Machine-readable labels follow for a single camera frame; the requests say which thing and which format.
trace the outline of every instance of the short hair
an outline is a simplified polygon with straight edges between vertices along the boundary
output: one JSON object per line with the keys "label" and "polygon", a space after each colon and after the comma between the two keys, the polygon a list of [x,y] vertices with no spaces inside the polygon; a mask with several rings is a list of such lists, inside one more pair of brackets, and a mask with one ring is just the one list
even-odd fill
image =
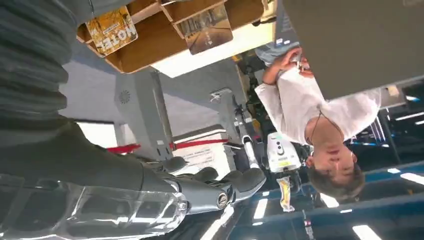
{"label": "short hair", "polygon": [[307,168],[307,175],[312,186],[320,193],[338,200],[356,197],[365,186],[365,176],[358,164],[354,164],[352,181],[347,185],[334,183],[327,175],[319,173],[314,166]]}

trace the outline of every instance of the vent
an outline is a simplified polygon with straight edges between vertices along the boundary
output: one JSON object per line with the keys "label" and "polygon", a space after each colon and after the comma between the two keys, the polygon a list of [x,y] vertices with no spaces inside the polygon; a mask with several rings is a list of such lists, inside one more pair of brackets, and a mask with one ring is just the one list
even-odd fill
{"label": "vent", "polygon": [[128,90],[123,90],[118,96],[118,100],[121,104],[127,104],[131,99],[131,94]]}

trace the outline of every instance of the yellow label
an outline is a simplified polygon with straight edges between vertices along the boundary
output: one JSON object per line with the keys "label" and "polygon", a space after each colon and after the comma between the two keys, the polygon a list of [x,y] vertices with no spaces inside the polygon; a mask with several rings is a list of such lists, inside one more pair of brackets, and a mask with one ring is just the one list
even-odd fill
{"label": "yellow label", "polygon": [[283,161],[283,162],[280,162],[278,165],[280,167],[284,167],[284,166],[290,165],[290,163],[288,161]]}

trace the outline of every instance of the screw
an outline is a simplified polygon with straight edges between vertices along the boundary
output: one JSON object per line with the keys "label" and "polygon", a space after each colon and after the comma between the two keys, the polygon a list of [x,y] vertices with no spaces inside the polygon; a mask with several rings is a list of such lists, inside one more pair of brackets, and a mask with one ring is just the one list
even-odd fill
{"label": "screw", "polygon": [[225,207],[227,205],[227,201],[228,201],[227,194],[225,194],[224,192],[219,194],[218,202],[217,202],[218,208],[222,209],[223,207]]}

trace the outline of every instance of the ceiling light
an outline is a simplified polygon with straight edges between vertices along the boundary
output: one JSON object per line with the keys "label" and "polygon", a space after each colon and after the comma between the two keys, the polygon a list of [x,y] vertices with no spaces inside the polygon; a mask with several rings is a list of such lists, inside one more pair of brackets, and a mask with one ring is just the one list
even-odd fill
{"label": "ceiling light", "polygon": [[401,178],[412,181],[412,182],[416,182],[417,184],[421,184],[424,185],[424,176],[420,176],[417,175],[415,173],[404,173],[400,175]]}
{"label": "ceiling light", "polygon": [[424,111],[419,112],[419,113],[415,113],[415,114],[411,114],[411,115],[406,115],[406,116],[398,117],[398,118],[396,118],[396,121],[405,120],[405,119],[411,119],[411,118],[419,117],[419,116],[422,116],[422,115],[424,115]]}
{"label": "ceiling light", "polygon": [[212,225],[207,229],[207,231],[203,234],[200,240],[211,240],[214,235],[218,232],[220,227],[223,224],[226,224],[230,217],[234,214],[234,208],[231,205],[228,205],[224,213],[221,215],[220,219],[215,220]]}
{"label": "ceiling light", "polygon": [[268,198],[261,199],[257,202],[256,210],[254,211],[253,219],[261,219],[265,215],[267,209]]}
{"label": "ceiling light", "polygon": [[391,174],[398,174],[401,171],[399,169],[397,169],[397,168],[389,168],[389,169],[387,169],[387,172],[388,173],[391,173]]}
{"label": "ceiling light", "polygon": [[337,208],[339,206],[339,202],[334,197],[325,195],[324,193],[320,193],[321,199],[324,201],[325,205],[329,208]]}
{"label": "ceiling light", "polygon": [[340,213],[347,214],[347,213],[351,213],[352,211],[353,211],[352,209],[346,209],[346,210],[341,210]]}
{"label": "ceiling light", "polygon": [[382,240],[368,225],[352,227],[360,240]]}
{"label": "ceiling light", "polygon": [[411,101],[411,102],[419,102],[420,99],[418,97],[415,96],[406,96],[406,100]]}

